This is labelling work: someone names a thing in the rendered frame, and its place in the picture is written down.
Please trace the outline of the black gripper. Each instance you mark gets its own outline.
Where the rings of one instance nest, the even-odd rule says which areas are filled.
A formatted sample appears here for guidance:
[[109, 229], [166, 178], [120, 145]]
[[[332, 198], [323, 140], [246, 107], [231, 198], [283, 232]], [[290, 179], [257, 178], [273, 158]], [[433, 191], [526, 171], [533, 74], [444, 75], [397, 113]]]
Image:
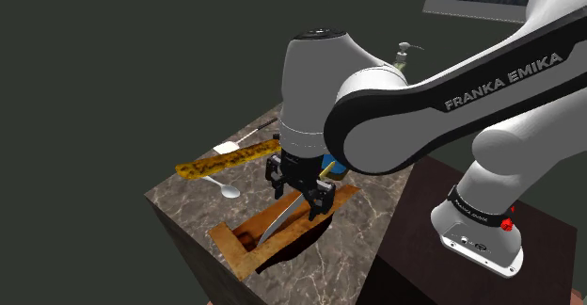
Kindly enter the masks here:
[[335, 197], [336, 185], [318, 180], [323, 158], [322, 155], [303, 158], [282, 149], [281, 155], [275, 153], [266, 161], [265, 179], [274, 188], [275, 199], [279, 200], [283, 196], [286, 184], [305, 191], [304, 198], [310, 207], [309, 221], [313, 221], [317, 215], [326, 214]]

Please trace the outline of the blue cup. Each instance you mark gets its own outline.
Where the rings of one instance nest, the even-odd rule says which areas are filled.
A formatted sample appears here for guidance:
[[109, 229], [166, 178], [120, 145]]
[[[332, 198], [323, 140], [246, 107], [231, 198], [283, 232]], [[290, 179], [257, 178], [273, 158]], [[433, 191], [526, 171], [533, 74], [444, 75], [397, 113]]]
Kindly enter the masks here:
[[341, 181], [349, 169], [337, 161], [331, 154], [324, 154], [322, 160], [322, 169], [326, 169], [331, 163], [334, 163], [332, 169], [327, 173], [326, 177], [335, 181]]

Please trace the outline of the silver spoon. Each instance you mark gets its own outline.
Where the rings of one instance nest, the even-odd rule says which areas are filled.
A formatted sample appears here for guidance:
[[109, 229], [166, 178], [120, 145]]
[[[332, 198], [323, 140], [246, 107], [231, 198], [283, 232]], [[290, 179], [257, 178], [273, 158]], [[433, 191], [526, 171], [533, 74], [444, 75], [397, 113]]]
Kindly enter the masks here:
[[220, 192], [221, 194], [228, 199], [236, 199], [241, 195], [241, 192], [238, 188], [232, 186], [232, 185], [225, 185], [222, 184], [220, 182], [218, 182], [217, 180], [213, 179], [210, 176], [205, 176], [203, 177], [203, 180], [206, 180], [208, 182], [211, 182], [215, 185], [219, 186]]

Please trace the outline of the brown wooden square tray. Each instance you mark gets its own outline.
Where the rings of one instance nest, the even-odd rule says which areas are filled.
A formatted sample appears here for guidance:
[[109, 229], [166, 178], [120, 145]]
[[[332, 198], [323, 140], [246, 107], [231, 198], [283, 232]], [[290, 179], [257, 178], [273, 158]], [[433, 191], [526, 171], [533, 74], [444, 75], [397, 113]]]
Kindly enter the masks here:
[[299, 197], [298, 191], [284, 195], [239, 227], [230, 229], [224, 222], [208, 231], [231, 271], [242, 281], [250, 274], [296, 257], [322, 236], [340, 209], [359, 188], [343, 185], [335, 192], [332, 208], [325, 215], [309, 220], [309, 205], [302, 203], [267, 240], [261, 242], [267, 227]]

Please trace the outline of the dark brown robot stand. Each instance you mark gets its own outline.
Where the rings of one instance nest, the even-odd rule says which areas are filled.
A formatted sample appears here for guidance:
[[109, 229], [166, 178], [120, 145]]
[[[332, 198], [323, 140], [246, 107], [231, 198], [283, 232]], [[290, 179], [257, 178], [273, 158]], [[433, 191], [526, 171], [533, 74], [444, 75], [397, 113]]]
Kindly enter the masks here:
[[570, 305], [577, 230], [523, 201], [524, 261], [512, 278], [442, 245], [430, 215], [461, 176], [431, 157], [414, 165], [356, 305]]

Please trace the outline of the soap dispenser bottle with pump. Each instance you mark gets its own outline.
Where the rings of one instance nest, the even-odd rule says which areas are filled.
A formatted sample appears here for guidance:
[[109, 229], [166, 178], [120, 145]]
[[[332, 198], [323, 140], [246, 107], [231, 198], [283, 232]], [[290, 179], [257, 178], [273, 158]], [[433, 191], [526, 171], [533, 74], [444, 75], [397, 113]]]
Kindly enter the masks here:
[[423, 50], [423, 48], [422, 47], [419, 47], [419, 46], [416, 46], [416, 45], [413, 45], [413, 44], [410, 44], [409, 42], [405, 42], [405, 41], [404, 42], [400, 42], [398, 44], [398, 46], [399, 46], [399, 51], [396, 53], [395, 60], [392, 63], [392, 65], [401, 72], [405, 68], [405, 66], [407, 64], [407, 62], [406, 62], [406, 60], [407, 60], [407, 50], [409, 48], [415, 48], [415, 49]]

